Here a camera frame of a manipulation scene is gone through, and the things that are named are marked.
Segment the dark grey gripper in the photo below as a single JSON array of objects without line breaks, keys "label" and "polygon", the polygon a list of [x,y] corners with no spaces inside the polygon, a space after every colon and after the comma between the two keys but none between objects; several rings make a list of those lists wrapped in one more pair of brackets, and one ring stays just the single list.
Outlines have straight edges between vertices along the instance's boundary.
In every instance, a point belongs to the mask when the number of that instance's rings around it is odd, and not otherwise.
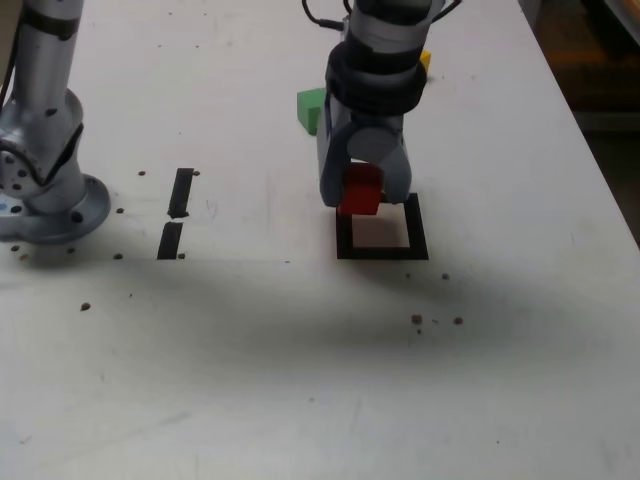
[{"label": "dark grey gripper", "polygon": [[[356,125],[362,129],[356,131]],[[403,128],[403,115],[370,115],[346,107],[333,95],[326,99],[316,134],[319,188],[324,204],[334,208],[340,205],[343,173],[351,157],[382,172],[388,202],[404,203],[410,195],[412,170]]]}]

